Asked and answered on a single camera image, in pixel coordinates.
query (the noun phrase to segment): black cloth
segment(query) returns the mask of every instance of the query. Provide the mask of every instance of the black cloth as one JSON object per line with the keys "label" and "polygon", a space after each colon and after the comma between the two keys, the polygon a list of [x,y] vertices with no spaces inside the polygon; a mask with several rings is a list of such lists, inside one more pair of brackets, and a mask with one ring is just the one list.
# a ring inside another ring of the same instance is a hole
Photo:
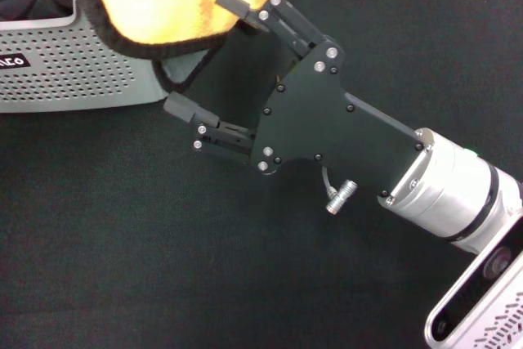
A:
{"label": "black cloth", "polygon": [[[521,0],[290,1],[348,91],[523,178]],[[232,34],[189,96],[255,126],[288,57]],[[162,104],[0,117],[0,347],[425,347],[472,256],[365,190],[329,216],[314,163],[196,154]]]}

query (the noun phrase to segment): silver cylindrical joint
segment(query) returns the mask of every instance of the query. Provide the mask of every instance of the silver cylindrical joint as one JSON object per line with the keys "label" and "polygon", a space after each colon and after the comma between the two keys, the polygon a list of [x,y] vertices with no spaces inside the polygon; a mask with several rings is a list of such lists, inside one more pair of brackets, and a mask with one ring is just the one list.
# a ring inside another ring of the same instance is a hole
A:
{"label": "silver cylindrical joint", "polygon": [[518,183],[470,150],[430,129],[418,130],[425,146],[380,204],[469,252],[479,253],[513,211],[521,207]]}
{"label": "silver cylindrical joint", "polygon": [[337,214],[345,204],[345,202],[356,192],[358,185],[353,181],[347,180],[340,187],[339,191],[334,194],[329,204],[327,205],[327,210],[331,214]]}

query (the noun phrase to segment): screw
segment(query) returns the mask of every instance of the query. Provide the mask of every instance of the screw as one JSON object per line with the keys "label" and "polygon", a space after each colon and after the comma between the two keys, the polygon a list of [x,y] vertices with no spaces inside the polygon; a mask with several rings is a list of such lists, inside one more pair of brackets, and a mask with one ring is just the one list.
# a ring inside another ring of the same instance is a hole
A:
{"label": "screw", "polygon": [[261,161],[259,164],[258,164],[258,169],[260,169],[260,171],[264,172],[268,169],[269,167],[269,164],[266,163],[265,161]]}
{"label": "screw", "polygon": [[419,184],[419,180],[418,179],[413,179],[411,182],[410,182],[410,189],[413,190],[414,188],[416,188],[416,186]]}
{"label": "screw", "polygon": [[267,10],[261,10],[258,18],[260,18],[260,20],[267,20],[269,18],[269,12]]}
{"label": "screw", "polygon": [[325,70],[325,63],[323,61],[316,61],[314,64],[314,70],[318,73],[323,73]]}
{"label": "screw", "polygon": [[271,157],[274,152],[275,151],[272,150],[269,146],[263,149],[263,155],[265,155],[266,157]]}
{"label": "screw", "polygon": [[270,4],[273,6],[278,6],[281,3],[281,0],[270,0]]}
{"label": "screw", "polygon": [[337,48],[332,47],[327,50],[327,57],[329,59],[336,59],[336,56],[337,56]]}
{"label": "screw", "polygon": [[393,196],[389,196],[387,198],[387,200],[385,201],[385,204],[390,207],[394,204],[394,202],[396,201],[396,198],[394,198]]}

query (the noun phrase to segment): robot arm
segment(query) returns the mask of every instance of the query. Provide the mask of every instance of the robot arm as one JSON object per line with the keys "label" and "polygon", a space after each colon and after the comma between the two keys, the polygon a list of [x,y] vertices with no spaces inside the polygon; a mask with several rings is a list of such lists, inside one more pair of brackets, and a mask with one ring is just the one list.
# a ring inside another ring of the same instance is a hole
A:
{"label": "robot arm", "polygon": [[[492,307],[500,305],[485,299],[489,293],[505,293],[502,282],[514,288],[514,282],[521,283],[521,183],[436,132],[414,131],[346,92],[339,78],[345,52],[287,0],[268,0],[260,10],[241,0],[217,3],[276,34],[293,50],[297,63],[276,84],[256,130],[222,122],[186,97],[171,94],[165,110],[195,128],[194,149],[250,163],[263,174],[293,159],[314,160],[323,167],[331,213],[364,187],[376,193],[384,208],[479,253],[429,316],[426,340],[432,347],[497,349],[489,342],[503,339],[500,347],[514,347],[517,333],[508,327],[509,333],[504,332],[496,319],[490,325],[480,316],[497,313]],[[328,171],[347,179],[339,190],[329,184]],[[512,300],[515,322],[520,314],[523,321],[520,292]],[[473,312],[480,316],[472,319]],[[478,329],[488,328],[486,335],[476,336]],[[490,335],[490,340],[476,341]]]}

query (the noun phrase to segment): camera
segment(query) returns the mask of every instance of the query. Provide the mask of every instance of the camera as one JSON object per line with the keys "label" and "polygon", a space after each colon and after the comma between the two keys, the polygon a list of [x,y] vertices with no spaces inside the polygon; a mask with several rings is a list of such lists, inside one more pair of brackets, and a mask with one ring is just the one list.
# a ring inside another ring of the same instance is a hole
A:
{"label": "camera", "polygon": [[522,347],[521,216],[512,216],[431,312],[425,338],[432,348]]}

